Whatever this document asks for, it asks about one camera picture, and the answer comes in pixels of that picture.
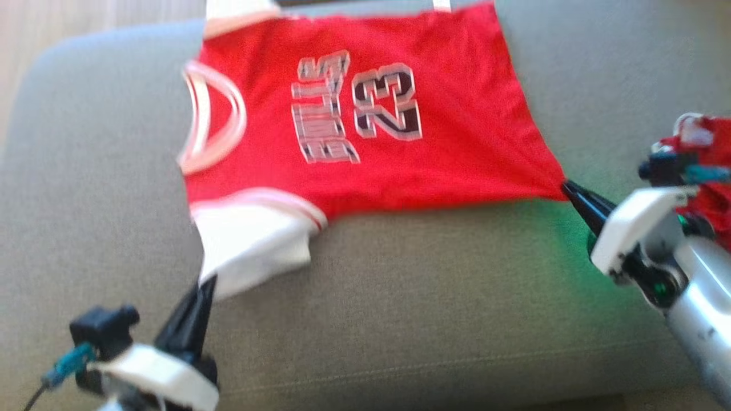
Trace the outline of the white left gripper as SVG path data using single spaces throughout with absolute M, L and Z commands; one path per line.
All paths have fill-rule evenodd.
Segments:
M 213 275 L 193 284 L 155 338 L 158 349 L 131 344 L 111 361 L 90 362 L 87 369 L 192 411 L 216 411 L 216 385 L 187 362 L 167 353 L 203 354 L 217 281 L 218 276 Z

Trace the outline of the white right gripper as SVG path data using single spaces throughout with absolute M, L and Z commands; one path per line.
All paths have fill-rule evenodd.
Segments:
M 689 187 L 637 189 L 614 204 L 576 182 L 564 195 L 598 236 L 593 265 L 619 287 L 637 287 L 644 297 L 680 297 L 692 274 L 681 256 L 690 244 L 676 208 L 694 195 Z

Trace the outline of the red shorts with white band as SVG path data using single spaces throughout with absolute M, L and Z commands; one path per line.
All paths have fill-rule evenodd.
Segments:
M 731 169 L 731 118 L 683 114 L 674 123 L 673 135 L 651 146 L 653 152 L 663 150 L 695 153 L 702 166 Z M 678 212 L 707 220 L 716 242 L 731 253 L 731 183 L 702 184 L 697 195 Z

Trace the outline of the red basketball jersey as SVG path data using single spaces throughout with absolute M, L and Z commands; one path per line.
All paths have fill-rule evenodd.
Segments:
M 564 200 L 493 0 L 309 18 L 209 11 L 178 156 L 215 299 L 311 260 L 350 214 Z

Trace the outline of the grey fabric couch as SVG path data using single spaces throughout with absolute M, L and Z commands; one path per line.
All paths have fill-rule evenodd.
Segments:
M 731 115 L 731 0 L 498 0 L 533 117 L 612 200 L 685 112 Z M 70 38 L 29 66 L 0 162 L 0 411 L 130 303 L 151 341 L 203 254 L 174 156 L 201 21 Z M 593 270 L 567 204 L 344 219 L 308 268 L 215 307 L 221 411 L 720 411 L 658 313 Z

